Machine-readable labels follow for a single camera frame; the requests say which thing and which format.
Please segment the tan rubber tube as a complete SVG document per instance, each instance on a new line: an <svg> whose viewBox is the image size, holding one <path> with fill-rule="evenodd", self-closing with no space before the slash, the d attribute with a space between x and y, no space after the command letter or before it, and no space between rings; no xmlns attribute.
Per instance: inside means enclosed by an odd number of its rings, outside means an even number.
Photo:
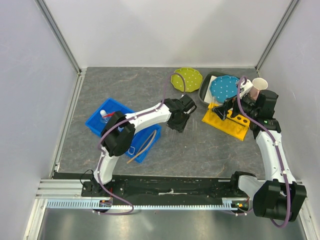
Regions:
<svg viewBox="0 0 320 240"><path fill-rule="evenodd" d="M139 150L139 151L137 152L137 154L136 154L134 157L132 157L130 160L128 160L126 163L127 163L127 164L130 164L133 160L135 160L137 157L139 157L141 154L143 154L143 153L149 148L149 146L152 144L152 142L154 141L154 139L155 139L155 137L156 137L156 134L157 134L157 131L154 130L154 131L152 132L152 134L149 136L149 138L147 139L147 141L145 141L145 142L146 142L146 145L144 146L144 148L142 148L141 150Z"/></svg>

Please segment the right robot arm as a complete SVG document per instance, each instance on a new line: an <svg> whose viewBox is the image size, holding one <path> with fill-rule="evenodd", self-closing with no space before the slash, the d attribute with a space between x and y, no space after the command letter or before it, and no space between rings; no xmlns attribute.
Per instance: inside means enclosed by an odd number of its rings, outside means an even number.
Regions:
<svg viewBox="0 0 320 240"><path fill-rule="evenodd" d="M221 120L241 116L249 120L249 128L261 152L265 171L265 182L259 182L251 173L236 172L236 180L229 184L229 191L235 197L244 193L252 200L252 210L257 217L277 220L278 228L296 220L307 197L304 185L293 177L282 147L282 134L279 122L274 118L278 95L271 90L261 90L256 100L248 94L241 99L227 98L212 112Z"/></svg>

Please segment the metal crucible tongs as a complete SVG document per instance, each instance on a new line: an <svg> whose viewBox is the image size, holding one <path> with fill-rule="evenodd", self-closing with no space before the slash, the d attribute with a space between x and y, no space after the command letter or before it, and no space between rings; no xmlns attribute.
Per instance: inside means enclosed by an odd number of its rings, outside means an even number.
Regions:
<svg viewBox="0 0 320 240"><path fill-rule="evenodd" d="M136 148L134 146L130 146L127 152L129 155L134 156L136 154Z"/></svg>

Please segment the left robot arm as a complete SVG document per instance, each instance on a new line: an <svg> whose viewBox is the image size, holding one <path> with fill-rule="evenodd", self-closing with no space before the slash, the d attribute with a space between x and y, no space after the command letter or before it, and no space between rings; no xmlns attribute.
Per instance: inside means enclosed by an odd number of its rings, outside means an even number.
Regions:
<svg viewBox="0 0 320 240"><path fill-rule="evenodd" d="M104 127L97 146L101 154L93 172L92 191L99 197L109 193L116 163L129 150L135 134L160 123L182 133L196 109L193 99L185 94L179 99L164 98L155 106L138 112L124 114L116 111Z"/></svg>

